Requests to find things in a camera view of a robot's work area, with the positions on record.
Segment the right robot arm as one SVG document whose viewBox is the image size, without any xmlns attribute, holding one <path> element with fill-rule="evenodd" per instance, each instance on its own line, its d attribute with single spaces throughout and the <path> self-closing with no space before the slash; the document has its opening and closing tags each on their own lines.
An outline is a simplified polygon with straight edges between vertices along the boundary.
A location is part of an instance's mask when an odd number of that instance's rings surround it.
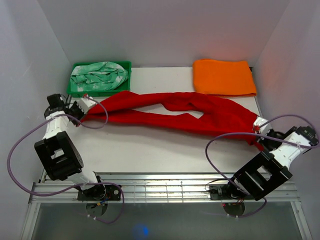
<svg viewBox="0 0 320 240">
<path fill-rule="evenodd" d="M 319 142 L 310 126 L 294 126 L 286 133 L 268 125 L 254 129 L 267 137 L 294 144 L 260 138 L 258 143 L 263 150 L 235 173 L 231 183 L 223 186 L 223 194 L 231 199 L 262 199 L 293 176 L 289 171 L 291 163 L 308 151 L 301 146 L 314 147 Z"/>
</svg>

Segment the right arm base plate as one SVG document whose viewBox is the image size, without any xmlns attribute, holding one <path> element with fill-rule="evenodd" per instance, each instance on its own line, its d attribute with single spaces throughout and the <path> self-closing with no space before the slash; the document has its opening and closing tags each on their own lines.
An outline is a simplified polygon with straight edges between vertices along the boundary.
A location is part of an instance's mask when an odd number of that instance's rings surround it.
<svg viewBox="0 0 320 240">
<path fill-rule="evenodd" d="M 214 200 L 254 200 L 250 194 L 238 190 L 235 186 L 225 184 L 209 184 L 207 191 L 212 201 Z"/>
</svg>

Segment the red trousers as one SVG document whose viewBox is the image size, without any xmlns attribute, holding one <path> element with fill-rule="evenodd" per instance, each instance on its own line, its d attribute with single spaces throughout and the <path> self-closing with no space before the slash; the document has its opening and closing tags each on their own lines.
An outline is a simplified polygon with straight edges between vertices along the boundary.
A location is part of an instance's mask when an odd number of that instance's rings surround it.
<svg viewBox="0 0 320 240">
<path fill-rule="evenodd" d="M 245 140 L 259 150 L 252 134 L 257 114 L 225 98 L 197 92 L 137 94 L 122 91 L 89 110 L 83 121 L 159 127 L 216 137 L 234 133 L 233 139 Z"/>
</svg>

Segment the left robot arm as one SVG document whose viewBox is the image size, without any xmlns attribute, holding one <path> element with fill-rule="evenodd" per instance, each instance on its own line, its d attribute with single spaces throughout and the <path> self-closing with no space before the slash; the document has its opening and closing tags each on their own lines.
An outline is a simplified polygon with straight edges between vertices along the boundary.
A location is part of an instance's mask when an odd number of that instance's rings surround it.
<svg viewBox="0 0 320 240">
<path fill-rule="evenodd" d="M 79 121 L 97 102 L 87 94 L 71 105 L 61 94 L 50 95 L 47 101 L 46 132 L 42 140 L 34 144 L 47 175 L 53 181 L 71 181 L 86 198 L 103 199 L 106 187 L 100 184 L 101 178 L 95 172 L 84 170 L 83 159 L 67 134 L 68 124 L 79 126 Z"/>
</svg>

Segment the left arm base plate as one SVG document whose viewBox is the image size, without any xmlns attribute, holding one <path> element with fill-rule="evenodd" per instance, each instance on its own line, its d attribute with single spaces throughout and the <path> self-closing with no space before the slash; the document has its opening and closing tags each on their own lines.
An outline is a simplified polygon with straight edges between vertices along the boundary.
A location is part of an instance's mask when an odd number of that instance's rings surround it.
<svg viewBox="0 0 320 240">
<path fill-rule="evenodd" d="M 79 190 L 76 199 L 78 201 L 119 201 L 120 187 L 111 184 L 95 185 L 86 190 Z"/>
</svg>

